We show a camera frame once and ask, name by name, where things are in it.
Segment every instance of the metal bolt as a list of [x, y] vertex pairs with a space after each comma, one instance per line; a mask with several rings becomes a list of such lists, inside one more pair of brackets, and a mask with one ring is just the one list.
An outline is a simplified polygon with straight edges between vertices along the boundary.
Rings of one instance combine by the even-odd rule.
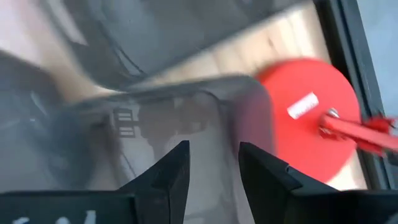
[[330, 108], [328, 114], [329, 114], [330, 116], [334, 116], [334, 117], [336, 117], [336, 118], [339, 118], [338, 112], [337, 112], [337, 110], [334, 109], [334, 108]]

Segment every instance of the wooden surface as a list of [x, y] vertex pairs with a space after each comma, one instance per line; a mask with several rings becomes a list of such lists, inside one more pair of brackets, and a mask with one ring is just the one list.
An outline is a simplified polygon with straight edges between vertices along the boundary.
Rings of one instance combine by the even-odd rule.
[[[0, 49], [48, 70], [69, 102], [114, 94], [86, 78], [32, 0], [0, 1]], [[314, 57], [329, 62], [312, 2], [295, 6], [200, 52], [154, 83], [242, 73], [254, 75], [279, 60]], [[330, 181], [340, 190], [366, 188], [357, 155]]]

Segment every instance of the white label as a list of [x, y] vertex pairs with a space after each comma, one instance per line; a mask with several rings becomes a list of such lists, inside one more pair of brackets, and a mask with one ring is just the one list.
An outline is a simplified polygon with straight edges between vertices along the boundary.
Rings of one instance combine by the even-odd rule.
[[[12, 224], [28, 224], [29, 218], [20, 217], [17, 220], [12, 221]], [[95, 224], [96, 223], [96, 212], [93, 210], [86, 211], [86, 219], [84, 224]], [[60, 217], [55, 224], [71, 224], [67, 217]]]
[[314, 109], [318, 104], [319, 101], [317, 96], [313, 93], [309, 93], [307, 96], [304, 96], [301, 100], [298, 100], [292, 106], [288, 107], [287, 112], [293, 119], [298, 119], [305, 113]]

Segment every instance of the red magnetic base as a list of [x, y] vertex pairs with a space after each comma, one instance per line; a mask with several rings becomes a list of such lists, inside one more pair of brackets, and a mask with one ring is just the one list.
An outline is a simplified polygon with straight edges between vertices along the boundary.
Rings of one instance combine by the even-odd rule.
[[354, 141], [320, 136], [321, 117], [331, 108], [340, 118], [360, 122], [355, 92], [331, 65], [312, 59], [289, 60], [257, 79], [271, 96], [277, 156], [321, 182], [328, 182], [356, 149]]

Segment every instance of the red metal arm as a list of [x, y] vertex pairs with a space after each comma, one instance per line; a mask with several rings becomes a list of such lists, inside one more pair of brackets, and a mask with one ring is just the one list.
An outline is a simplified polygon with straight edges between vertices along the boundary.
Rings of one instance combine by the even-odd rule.
[[324, 137], [350, 138], [357, 142], [359, 148], [382, 155], [384, 148], [398, 152], [398, 137], [390, 134], [394, 120], [380, 117], [358, 124], [326, 114], [320, 127]]

